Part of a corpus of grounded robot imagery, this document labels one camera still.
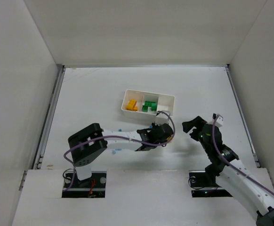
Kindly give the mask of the white three-compartment plastic container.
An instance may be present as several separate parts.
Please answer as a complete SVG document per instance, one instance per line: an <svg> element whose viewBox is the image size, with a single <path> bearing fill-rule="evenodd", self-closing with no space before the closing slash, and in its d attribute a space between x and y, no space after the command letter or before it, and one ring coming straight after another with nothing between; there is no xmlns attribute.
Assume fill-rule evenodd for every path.
<svg viewBox="0 0 274 226"><path fill-rule="evenodd" d="M163 111L172 117L174 103L175 97L171 95L128 89L121 110L127 118L163 124L168 122L168 117L158 112Z"/></svg>

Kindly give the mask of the small green lego brick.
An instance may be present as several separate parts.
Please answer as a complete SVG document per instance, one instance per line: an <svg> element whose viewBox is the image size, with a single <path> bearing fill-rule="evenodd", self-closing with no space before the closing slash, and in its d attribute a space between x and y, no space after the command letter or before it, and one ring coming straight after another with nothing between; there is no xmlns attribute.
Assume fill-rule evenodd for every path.
<svg viewBox="0 0 274 226"><path fill-rule="evenodd" d="M142 112L148 112L148 106L147 105L142 106Z"/></svg>

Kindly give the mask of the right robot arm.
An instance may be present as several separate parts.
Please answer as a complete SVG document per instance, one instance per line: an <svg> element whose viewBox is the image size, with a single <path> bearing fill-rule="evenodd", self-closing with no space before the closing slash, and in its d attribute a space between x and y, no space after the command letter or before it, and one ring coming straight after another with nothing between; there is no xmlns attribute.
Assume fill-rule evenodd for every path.
<svg viewBox="0 0 274 226"><path fill-rule="evenodd" d="M236 199L257 226L274 226L274 192L258 182L237 153L223 143L222 125L219 114L214 114L211 122L197 116L182 123L183 131L200 142L211 162L205 168L209 180Z"/></svg>

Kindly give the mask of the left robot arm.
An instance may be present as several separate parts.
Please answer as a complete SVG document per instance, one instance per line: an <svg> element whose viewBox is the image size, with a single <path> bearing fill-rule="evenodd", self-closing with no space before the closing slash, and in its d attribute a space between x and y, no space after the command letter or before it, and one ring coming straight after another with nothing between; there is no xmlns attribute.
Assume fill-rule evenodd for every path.
<svg viewBox="0 0 274 226"><path fill-rule="evenodd" d="M92 174L88 165L104 151L150 151L166 146L174 138L175 132L175 126L167 123L153 124L150 128L131 132L104 130L99 123L92 123L68 138L70 149L64 153L64 158L72 164L77 179L83 181Z"/></svg>

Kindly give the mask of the yellow curved lego brick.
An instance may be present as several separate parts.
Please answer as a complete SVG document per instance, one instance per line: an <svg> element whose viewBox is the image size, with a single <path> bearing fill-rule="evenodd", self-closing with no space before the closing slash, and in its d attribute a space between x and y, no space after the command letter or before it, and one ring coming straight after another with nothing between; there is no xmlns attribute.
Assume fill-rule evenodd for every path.
<svg viewBox="0 0 274 226"><path fill-rule="evenodd" d="M126 106L126 110L130 111L130 109L136 106L136 104L137 104L137 101L135 99L131 99Z"/></svg>

